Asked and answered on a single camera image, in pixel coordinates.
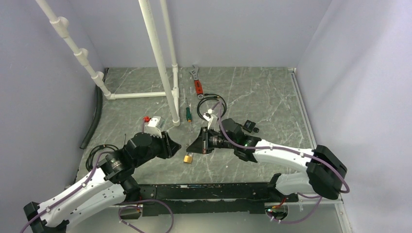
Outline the black padlock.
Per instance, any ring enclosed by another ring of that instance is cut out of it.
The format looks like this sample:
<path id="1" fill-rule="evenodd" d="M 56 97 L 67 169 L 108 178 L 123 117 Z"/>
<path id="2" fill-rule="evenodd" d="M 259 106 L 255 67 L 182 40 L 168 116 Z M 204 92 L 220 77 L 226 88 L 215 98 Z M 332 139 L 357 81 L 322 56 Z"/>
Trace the black padlock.
<path id="1" fill-rule="evenodd" d="M 245 123 L 243 124 L 242 128 L 251 133 L 253 131 L 253 129 L 255 128 L 256 123 L 250 120 L 246 120 Z"/>

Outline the small brass padlock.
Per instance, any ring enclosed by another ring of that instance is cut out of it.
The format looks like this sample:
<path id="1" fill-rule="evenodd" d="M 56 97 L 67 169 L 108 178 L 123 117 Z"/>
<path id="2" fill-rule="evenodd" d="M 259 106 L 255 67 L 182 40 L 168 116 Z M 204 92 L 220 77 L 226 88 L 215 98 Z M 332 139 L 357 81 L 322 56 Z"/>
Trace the small brass padlock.
<path id="1" fill-rule="evenodd" d="M 187 164 L 191 164 L 193 161 L 193 153 L 187 153 L 184 157 L 183 162 Z"/>

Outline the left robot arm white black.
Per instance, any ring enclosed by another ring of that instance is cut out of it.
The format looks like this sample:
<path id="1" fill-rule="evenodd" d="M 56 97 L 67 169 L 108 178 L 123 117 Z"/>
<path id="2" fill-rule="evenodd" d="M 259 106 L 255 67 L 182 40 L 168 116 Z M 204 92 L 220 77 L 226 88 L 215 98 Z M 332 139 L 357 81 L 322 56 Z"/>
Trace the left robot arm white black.
<path id="1" fill-rule="evenodd" d="M 27 223 L 21 232 L 31 228 L 34 233 L 64 233 L 110 205 L 141 200 L 140 187 L 132 176 L 135 169 L 156 157 L 172 158 L 181 147 L 167 132 L 159 137 L 137 133 L 121 149 L 102 152 L 92 170 L 62 193 L 42 203 L 26 204 Z"/>

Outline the black foam tube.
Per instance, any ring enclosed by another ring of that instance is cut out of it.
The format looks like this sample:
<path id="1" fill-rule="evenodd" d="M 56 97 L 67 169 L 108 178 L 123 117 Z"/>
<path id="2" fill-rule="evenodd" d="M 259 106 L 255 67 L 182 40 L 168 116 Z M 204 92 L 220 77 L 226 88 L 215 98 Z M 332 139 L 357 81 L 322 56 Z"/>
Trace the black foam tube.
<path id="1" fill-rule="evenodd" d="M 95 96 L 96 96 L 96 107 L 95 107 L 95 111 L 94 111 L 94 115 L 93 115 L 93 119 L 91 122 L 91 125 L 88 129 L 88 131 L 86 132 L 79 148 L 84 150 L 87 148 L 87 146 L 89 145 L 102 116 L 102 111 L 103 111 L 103 92 L 102 90 L 98 87 L 95 86 Z"/>

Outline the white pvc pipe frame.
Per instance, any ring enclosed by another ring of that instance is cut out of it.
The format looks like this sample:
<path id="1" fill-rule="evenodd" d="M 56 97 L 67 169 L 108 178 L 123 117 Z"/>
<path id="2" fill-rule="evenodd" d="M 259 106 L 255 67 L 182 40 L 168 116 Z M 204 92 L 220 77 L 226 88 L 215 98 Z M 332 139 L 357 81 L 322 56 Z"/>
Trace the white pvc pipe frame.
<path id="1" fill-rule="evenodd" d="M 161 10 L 164 19 L 164 24 L 166 28 L 166 33 L 168 37 L 168 43 L 170 48 L 170 54 L 172 59 L 172 77 L 173 86 L 170 86 L 169 78 L 167 75 L 166 65 L 164 62 L 163 53 L 161 50 L 161 45 L 159 42 L 158 34 L 156 31 L 155 20 L 151 10 L 151 5 L 148 0 L 140 0 L 139 6 L 142 12 L 145 27 L 148 33 L 148 37 L 152 46 L 154 53 L 156 65 L 159 71 L 160 79 L 162 81 L 163 92 L 150 92 L 150 93 L 128 93 L 128 94 L 115 94 L 110 92 L 104 84 L 103 73 L 100 71 L 95 71 L 88 60 L 88 50 L 80 48 L 71 38 L 68 32 L 69 21 L 65 17 L 58 17 L 49 4 L 45 0 L 37 0 L 37 5 L 44 12 L 48 18 L 51 26 L 54 28 L 56 33 L 64 40 L 64 42 L 71 49 L 73 55 L 78 60 L 80 65 L 82 65 L 85 70 L 89 73 L 91 79 L 96 84 L 96 86 L 103 92 L 103 95 L 108 100 L 117 99 L 133 99 L 133 98 L 145 98 L 145 97 L 166 97 L 170 113 L 172 115 L 172 122 L 174 126 L 180 125 L 179 117 L 179 87 L 178 87 L 178 64 L 176 61 L 176 55 L 174 51 L 174 43 L 171 32 L 170 18 L 167 11 L 167 3 L 162 0 Z"/>

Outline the aluminium rail right edge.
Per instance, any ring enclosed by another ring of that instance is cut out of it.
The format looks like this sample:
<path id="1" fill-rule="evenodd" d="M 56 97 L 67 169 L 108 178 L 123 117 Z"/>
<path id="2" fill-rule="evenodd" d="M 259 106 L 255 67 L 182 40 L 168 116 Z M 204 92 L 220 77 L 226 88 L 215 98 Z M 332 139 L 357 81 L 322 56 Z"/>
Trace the aluminium rail right edge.
<path id="1" fill-rule="evenodd" d="M 304 118 L 304 125 L 306 127 L 308 137 L 310 138 L 310 143 L 311 143 L 312 147 L 315 148 L 315 146 L 317 146 L 316 139 L 315 139 L 315 136 L 314 136 L 311 124 L 310 124 L 310 120 L 309 120 L 309 117 L 308 117 L 308 114 L 307 114 L 307 111 L 306 111 L 306 108 L 305 108 L 304 101 L 302 99 L 302 95 L 301 95 L 301 92 L 300 92 L 300 89 L 299 89 L 299 86 L 298 86 L 295 71 L 296 71 L 296 68 L 292 68 L 292 67 L 288 68 L 288 72 L 291 76 L 293 87 L 294 87 L 294 90 L 296 92 L 297 99 L 299 101 L 299 108 L 300 108 L 302 117 Z M 337 216 L 338 216 L 338 220 L 339 220 L 342 232 L 343 233 L 352 233 L 353 229 L 352 229 L 352 226 L 350 224 L 350 221 L 349 221 L 349 218 L 348 218 L 348 215 L 347 215 L 347 212 L 346 212 L 346 208 L 344 206 L 343 197 L 341 195 L 339 195 L 339 199 L 337 200 L 337 203 L 335 204 L 335 209 L 336 209 L 336 212 L 337 212 Z"/>

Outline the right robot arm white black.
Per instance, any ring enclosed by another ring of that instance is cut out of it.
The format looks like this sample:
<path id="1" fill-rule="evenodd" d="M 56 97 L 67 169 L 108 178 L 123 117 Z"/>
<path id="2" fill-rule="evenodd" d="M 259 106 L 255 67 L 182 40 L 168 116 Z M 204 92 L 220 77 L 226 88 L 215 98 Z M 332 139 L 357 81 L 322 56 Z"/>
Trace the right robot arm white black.
<path id="1" fill-rule="evenodd" d="M 215 149 L 232 149 L 245 162 L 278 164 L 295 170 L 294 174 L 275 174 L 268 187 L 268 196 L 280 201 L 295 193 L 316 193 L 336 200 L 341 193 L 349 193 L 345 181 L 347 167 L 326 146 L 299 149 L 278 145 L 260 137 L 245 134 L 233 119 L 220 122 L 219 130 L 202 127 L 188 153 L 210 154 Z"/>

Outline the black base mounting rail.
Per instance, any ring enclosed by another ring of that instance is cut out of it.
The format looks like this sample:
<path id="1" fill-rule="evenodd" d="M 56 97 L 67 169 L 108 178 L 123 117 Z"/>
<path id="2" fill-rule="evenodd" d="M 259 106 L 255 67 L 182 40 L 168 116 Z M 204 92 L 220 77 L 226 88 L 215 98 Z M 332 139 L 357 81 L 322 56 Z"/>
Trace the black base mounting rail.
<path id="1" fill-rule="evenodd" d="M 126 195 L 122 205 L 142 205 L 143 216 L 248 212 L 264 214 L 272 206 L 299 201 L 296 194 L 283 195 L 268 182 L 140 184 Z"/>

